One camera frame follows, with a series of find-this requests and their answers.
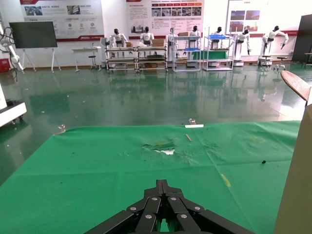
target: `poster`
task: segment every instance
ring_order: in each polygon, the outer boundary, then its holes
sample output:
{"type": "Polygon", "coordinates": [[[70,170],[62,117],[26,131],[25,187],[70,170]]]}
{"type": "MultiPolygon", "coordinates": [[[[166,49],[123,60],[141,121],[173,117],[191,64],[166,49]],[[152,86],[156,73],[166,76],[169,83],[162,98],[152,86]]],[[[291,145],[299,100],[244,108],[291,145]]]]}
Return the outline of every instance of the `poster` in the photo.
{"type": "Polygon", "coordinates": [[[20,0],[25,21],[52,21],[57,41],[104,37],[101,0],[20,0]]]}
{"type": "Polygon", "coordinates": [[[269,2],[265,0],[229,0],[226,33],[238,34],[249,29],[250,34],[268,30],[269,2]]]}
{"type": "Polygon", "coordinates": [[[156,38],[175,28],[175,34],[203,31],[205,0],[126,0],[129,39],[138,39],[148,26],[156,38]]]}

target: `green mat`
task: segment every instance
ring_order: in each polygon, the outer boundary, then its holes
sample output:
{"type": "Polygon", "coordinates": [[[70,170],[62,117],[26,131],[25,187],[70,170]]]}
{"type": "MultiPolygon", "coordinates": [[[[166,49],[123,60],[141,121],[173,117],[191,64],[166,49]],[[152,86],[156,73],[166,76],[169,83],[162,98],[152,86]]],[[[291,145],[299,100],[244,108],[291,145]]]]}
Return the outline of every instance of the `green mat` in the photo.
{"type": "Polygon", "coordinates": [[[53,136],[0,187],[0,233],[80,234],[167,179],[206,209],[271,234],[299,124],[85,127],[53,136]],[[166,149],[174,155],[156,152],[166,149]]]}

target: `black chair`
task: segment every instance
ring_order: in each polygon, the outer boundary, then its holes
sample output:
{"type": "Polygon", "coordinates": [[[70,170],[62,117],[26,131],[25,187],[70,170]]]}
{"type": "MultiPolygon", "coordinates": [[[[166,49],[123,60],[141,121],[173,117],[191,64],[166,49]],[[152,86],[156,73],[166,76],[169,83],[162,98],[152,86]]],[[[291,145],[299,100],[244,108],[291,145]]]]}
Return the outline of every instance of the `black chair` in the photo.
{"type": "Polygon", "coordinates": [[[285,70],[285,65],[283,65],[282,62],[283,62],[283,59],[287,59],[287,57],[277,57],[277,59],[280,59],[281,62],[280,62],[280,64],[275,65],[275,67],[273,68],[273,70],[275,70],[275,68],[277,68],[277,70],[278,70],[280,67],[283,67],[284,70],[285,70]]]}
{"type": "Polygon", "coordinates": [[[94,55],[94,53],[93,53],[93,55],[89,56],[89,58],[92,59],[92,65],[90,66],[90,69],[96,70],[98,68],[98,66],[96,64],[96,56],[94,55]]]}

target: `humanoid robot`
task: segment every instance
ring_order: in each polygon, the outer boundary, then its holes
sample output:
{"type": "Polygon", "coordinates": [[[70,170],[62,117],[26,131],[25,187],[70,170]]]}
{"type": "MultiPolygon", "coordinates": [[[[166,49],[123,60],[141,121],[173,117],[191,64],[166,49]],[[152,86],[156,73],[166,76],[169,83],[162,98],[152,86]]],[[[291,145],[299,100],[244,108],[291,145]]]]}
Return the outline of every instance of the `humanoid robot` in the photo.
{"type": "Polygon", "coordinates": [[[144,45],[151,46],[153,44],[154,34],[149,33],[150,28],[145,27],[145,33],[142,33],[140,36],[140,42],[142,42],[144,45]]]}
{"type": "Polygon", "coordinates": [[[241,59],[241,52],[242,52],[242,44],[244,43],[245,39],[247,41],[247,52],[250,55],[250,46],[249,46],[249,30],[245,29],[245,31],[236,37],[235,42],[235,50],[234,50],[234,67],[242,67],[244,66],[244,60],[241,59]]]}
{"type": "Polygon", "coordinates": [[[260,56],[258,59],[259,65],[261,66],[272,65],[272,59],[270,58],[270,49],[271,49],[271,42],[274,41],[274,38],[276,37],[276,35],[281,35],[284,37],[284,42],[281,43],[282,45],[281,49],[283,49],[283,47],[286,45],[286,43],[289,40],[288,35],[281,32],[278,26],[275,26],[274,30],[270,31],[268,34],[265,34],[261,41],[262,47],[261,47],[261,52],[260,52],[260,56]]]}
{"type": "Polygon", "coordinates": [[[125,47],[125,42],[128,42],[127,38],[123,33],[120,33],[118,29],[114,29],[114,34],[110,36],[110,48],[112,47],[125,47]]]}
{"type": "MultiPolygon", "coordinates": [[[[190,31],[190,37],[200,37],[201,36],[201,32],[198,30],[198,27],[195,25],[193,27],[193,30],[190,31]]],[[[198,39],[189,39],[189,44],[188,44],[189,48],[200,48],[200,44],[198,39]]],[[[188,60],[190,60],[191,58],[191,52],[188,52],[188,60]]],[[[194,64],[196,64],[196,62],[187,62],[186,66],[187,67],[194,67],[194,64]]]]}
{"type": "MultiPolygon", "coordinates": [[[[222,27],[218,27],[218,30],[214,33],[211,33],[211,35],[221,35],[221,31],[222,31],[222,27]]],[[[218,39],[211,40],[211,48],[217,49],[219,46],[218,45],[219,42],[220,42],[220,40],[218,40],[218,39]]]]}
{"type": "Polygon", "coordinates": [[[177,37],[177,35],[175,34],[175,29],[171,28],[170,29],[170,34],[168,34],[166,36],[166,47],[167,47],[167,60],[168,61],[172,61],[174,59],[174,55],[173,55],[173,46],[175,46],[175,49],[178,49],[178,44],[176,43],[174,45],[173,41],[174,41],[174,37],[177,37]]]}

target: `reflective floor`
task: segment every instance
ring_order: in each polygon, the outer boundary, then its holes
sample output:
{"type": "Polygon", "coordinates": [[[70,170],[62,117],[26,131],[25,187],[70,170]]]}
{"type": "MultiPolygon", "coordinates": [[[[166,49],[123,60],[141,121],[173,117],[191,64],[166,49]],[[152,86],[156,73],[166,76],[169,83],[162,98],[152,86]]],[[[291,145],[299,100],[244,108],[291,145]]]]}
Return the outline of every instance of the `reflective floor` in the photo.
{"type": "MultiPolygon", "coordinates": [[[[312,83],[312,69],[287,64],[312,83]]],[[[168,73],[27,71],[0,75],[6,98],[23,98],[24,121],[0,128],[0,185],[51,135],[79,126],[300,120],[305,102],[273,70],[168,73]]]]}

